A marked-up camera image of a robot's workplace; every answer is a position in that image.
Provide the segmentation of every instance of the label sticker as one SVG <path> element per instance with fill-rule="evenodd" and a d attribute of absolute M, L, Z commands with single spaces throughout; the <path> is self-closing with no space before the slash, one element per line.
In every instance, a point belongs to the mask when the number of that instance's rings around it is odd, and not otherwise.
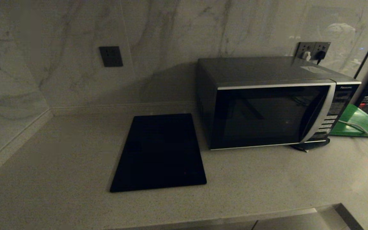
<path fill-rule="evenodd" d="M 327 71 L 324 71 L 318 67 L 314 67 L 314 66 L 301 66 L 302 69 L 305 69 L 307 71 L 311 71 L 312 73 L 315 73 L 315 74 L 330 74 L 329 72 Z"/>

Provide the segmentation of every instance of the microwave handle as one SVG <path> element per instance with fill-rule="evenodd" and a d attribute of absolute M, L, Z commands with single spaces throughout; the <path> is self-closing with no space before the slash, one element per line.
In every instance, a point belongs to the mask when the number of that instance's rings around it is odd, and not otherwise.
<path fill-rule="evenodd" d="M 303 139 L 300 141 L 300 143 L 304 143 L 305 141 L 309 140 L 317 132 L 320 125 L 323 124 L 323 121 L 325 120 L 327 113 L 329 112 L 332 105 L 335 89 L 336 83 L 332 83 L 330 85 L 329 92 L 327 92 L 325 102 L 323 103 L 322 109 L 320 110 L 317 119 L 315 120 L 305 137 L 303 137 Z"/>

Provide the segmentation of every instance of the white cable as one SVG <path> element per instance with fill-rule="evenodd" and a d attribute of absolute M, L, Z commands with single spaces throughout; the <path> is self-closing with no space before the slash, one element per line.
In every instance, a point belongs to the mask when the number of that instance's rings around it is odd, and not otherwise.
<path fill-rule="evenodd" d="M 341 122 L 341 123 L 344 123 L 346 125 L 350 125 L 350 126 L 353 126 L 353 127 L 356 127 L 356 128 L 359 128 L 361 129 L 363 132 L 365 132 L 367 135 L 368 135 L 368 131 L 366 131 L 363 127 L 361 127 L 360 125 L 357 125 L 357 124 L 353 124 L 353 123 L 349 123 L 349 122 L 344 122 L 344 121 L 338 121 L 338 122 Z"/>

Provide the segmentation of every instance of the green cutting board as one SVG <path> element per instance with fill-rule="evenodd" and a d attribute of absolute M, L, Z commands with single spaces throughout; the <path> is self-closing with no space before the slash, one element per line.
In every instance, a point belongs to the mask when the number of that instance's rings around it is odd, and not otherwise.
<path fill-rule="evenodd" d="M 368 131 L 368 114 L 357 108 L 356 106 L 349 104 L 347 108 L 344 110 L 342 116 L 340 117 L 341 121 L 353 123 L 356 125 L 362 126 L 365 130 Z M 367 137 L 363 131 L 338 122 L 333 130 L 330 132 L 330 135 L 334 136 L 356 136 L 356 137 Z"/>

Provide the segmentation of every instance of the silver trim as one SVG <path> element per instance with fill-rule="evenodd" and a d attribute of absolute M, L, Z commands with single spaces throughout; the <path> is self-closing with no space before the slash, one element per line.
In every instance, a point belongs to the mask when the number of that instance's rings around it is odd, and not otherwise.
<path fill-rule="evenodd" d="M 314 141 L 307 141 L 305 143 L 312 143 L 312 142 L 323 142 L 326 140 L 314 140 Z M 251 147 L 264 147 L 264 146 L 275 146 L 275 145 L 291 145 L 291 144 L 299 144 L 299 143 L 288 143 L 288 144 L 266 144 L 266 145 L 254 145 L 254 146 L 244 146 L 244 147 L 232 147 L 232 148 L 223 148 L 223 149 L 210 149 L 210 150 L 230 150 L 230 149 L 244 149 L 244 148 L 251 148 Z"/>
<path fill-rule="evenodd" d="M 211 149 L 211 150 L 230 150 L 230 149 L 243 149 L 243 148 L 251 148 L 251 147 L 264 147 L 264 146 L 275 146 L 275 145 L 290 145 L 290 144 L 299 144 L 299 143 L 289 143 L 289 144 L 266 144 L 266 145 L 254 145 L 254 146 L 244 146 L 244 147 L 232 147 L 232 148 L 223 148 L 223 149 Z"/>
<path fill-rule="evenodd" d="M 330 107 L 332 105 L 335 89 L 336 89 L 336 83 L 333 82 L 330 85 L 329 92 L 327 93 L 325 103 L 323 103 L 323 106 L 322 106 L 322 109 L 320 110 L 319 116 L 317 116 L 316 121 L 313 123 L 313 125 L 310 128 L 309 132 L 301 140 L 300 143 L 304 143 L 305 141 L 309 140 L 317 132 L 320 125 L 323 124 L 324 120 L 326 119 L 327 113 L 329 112 Z"/>
<path fill-rule="evenodd" d="M 262 84 L 262 85 L 255 84 L 255 85 L 248 85 L 248 86 L 221 86 L 221 87 L 218 87 L 217 90 L 277 88 L 277 87 L 294 87 L 294 86 L 330 86 L 333 83 L 336 84 L 332 80 L 324 79 L 324 80 L 317 80 L 317 82 L 313 82 L 313 83 L 285 83 L 285 84 Z"/>
<path fill-rule="evenodd" d="M 323 142 L 323 141 L 326 141 L 326 140 L 313 140 L 313 141 L 306 141 L 305 143 Z"/>
<path fill-rule="evenodd" d="M 336 85 L 360 85 L 362 84 L 360 81 L 339 81 Z"/>

